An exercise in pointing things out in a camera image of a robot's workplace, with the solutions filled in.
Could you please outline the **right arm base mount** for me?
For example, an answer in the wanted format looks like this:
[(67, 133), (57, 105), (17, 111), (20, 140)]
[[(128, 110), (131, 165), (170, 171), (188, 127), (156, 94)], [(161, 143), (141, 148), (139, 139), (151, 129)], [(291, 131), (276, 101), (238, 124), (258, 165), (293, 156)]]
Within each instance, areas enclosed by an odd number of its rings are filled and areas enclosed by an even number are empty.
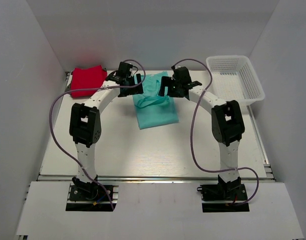
[(249, 212), (248, 196), (241, 178), (224, 182), (218, 177), (217, 184), (202, 184), (197, 187), (201, 194), (203, 213)]

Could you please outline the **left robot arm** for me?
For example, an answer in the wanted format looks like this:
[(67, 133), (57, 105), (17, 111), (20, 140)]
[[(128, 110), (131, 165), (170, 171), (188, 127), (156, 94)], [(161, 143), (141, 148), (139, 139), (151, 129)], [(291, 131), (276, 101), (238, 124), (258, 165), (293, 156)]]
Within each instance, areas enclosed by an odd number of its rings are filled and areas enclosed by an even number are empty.
[(95, 170), (95, 145), (101, 136), (100, 115), (115, 98), (143, 93), (141, 74), (133, 74), (131, 60), (120, 62), (118, 70), (110, 73), (101, 89), (83, 103), (75, 103), (71, 109), (69, 134), (77, 150), (78, 174), (72, 180), (83, 185), (81, 193), (92, 200), (98, 195)]

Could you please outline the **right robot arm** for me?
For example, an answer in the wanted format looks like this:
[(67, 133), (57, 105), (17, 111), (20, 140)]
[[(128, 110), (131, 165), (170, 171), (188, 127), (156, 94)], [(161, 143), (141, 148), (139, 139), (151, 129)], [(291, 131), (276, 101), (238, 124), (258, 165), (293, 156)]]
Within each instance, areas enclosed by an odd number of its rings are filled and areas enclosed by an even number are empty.
[[(219, 195), (228, 200), (237, 192), (241, 184), (238, 171), (238, 148), (245, 125), (237, 101), (225, 101), (208, 91), (210, 85), (202, 89), (202, 83), (192, 81), (189, 70), (185, 66), (172, 66), (173, 75), (163, 76), (158, 95), (172, 98), (186, 98), (196, 103), (190, 129), (190, 148), (196, 167), (206, 173), (218, 175)], [(207, 170), (202, 168), (196, 160), (193, 147), (193, 130), (198, 107), (211, 115), (211, 130), (214, 139), (219, 144), (220, 169)]]

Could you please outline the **teal t-shirt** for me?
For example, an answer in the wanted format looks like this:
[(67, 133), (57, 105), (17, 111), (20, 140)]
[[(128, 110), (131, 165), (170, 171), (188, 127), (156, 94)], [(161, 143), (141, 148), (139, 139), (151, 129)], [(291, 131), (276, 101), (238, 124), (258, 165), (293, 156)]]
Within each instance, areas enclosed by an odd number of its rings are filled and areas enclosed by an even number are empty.
[(141, 130), (179, 122), (174, 99), (158, 95), (161, 78), (167, 76), (166, 71), (146, 75), (142, 84), (143, 94), (133, 96), (138, 126)]

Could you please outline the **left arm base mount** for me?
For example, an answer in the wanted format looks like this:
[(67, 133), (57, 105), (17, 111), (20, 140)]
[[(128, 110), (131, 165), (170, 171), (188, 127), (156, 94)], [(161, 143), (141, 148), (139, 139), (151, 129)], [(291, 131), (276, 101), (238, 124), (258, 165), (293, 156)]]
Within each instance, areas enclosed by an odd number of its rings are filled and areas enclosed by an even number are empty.
[(94, 182), (83, 182), (72, 178), (66, 211), (67, 212), (112, 212), (117, 205), (117, 185), (104, 185), (103, 189)]

